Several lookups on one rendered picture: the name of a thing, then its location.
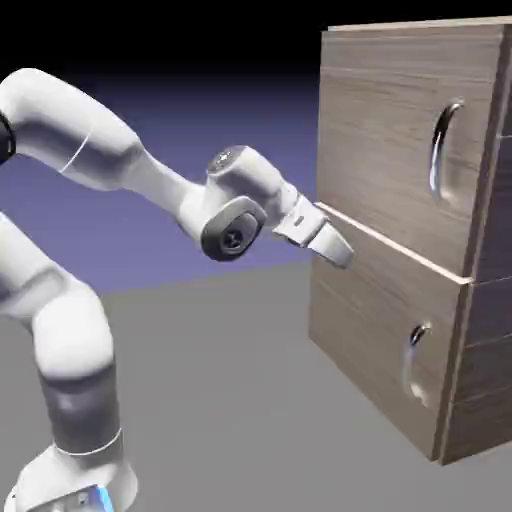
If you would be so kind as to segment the light wood cabinet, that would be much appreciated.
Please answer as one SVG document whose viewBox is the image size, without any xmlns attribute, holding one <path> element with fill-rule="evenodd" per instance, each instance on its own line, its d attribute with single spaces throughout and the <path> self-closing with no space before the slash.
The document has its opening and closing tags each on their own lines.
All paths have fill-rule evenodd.
<svg viewBox="0 0 512 512">
<path fill-rule="evenodd" d="M 460 338 L 440 457 L 431 460 L 442 465 L 512 442 L 512 30 L 509 42 L 509 91 L 500 136 L 493 153 L 492 171 L 478 216 L 473 271 L 466 276 L 472 283 L 461 315 Z M 318 194 L 317 200 L 322 209 L 329 206 L 342 213 L 321 201 Z"/>
</svg>

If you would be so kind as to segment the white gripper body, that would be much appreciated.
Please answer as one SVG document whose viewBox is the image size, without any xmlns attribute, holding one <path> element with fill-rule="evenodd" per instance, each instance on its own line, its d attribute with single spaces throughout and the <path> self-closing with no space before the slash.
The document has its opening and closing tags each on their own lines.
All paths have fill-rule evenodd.
<svg viewBox="0 0 512 512">
<path fill-rule="evenodd" d="M 342 269 L 349 267 L 354 256 L 351 245 L 330 222 L 323 224 L 308 248 L 331 265 Z"/>
</svg>

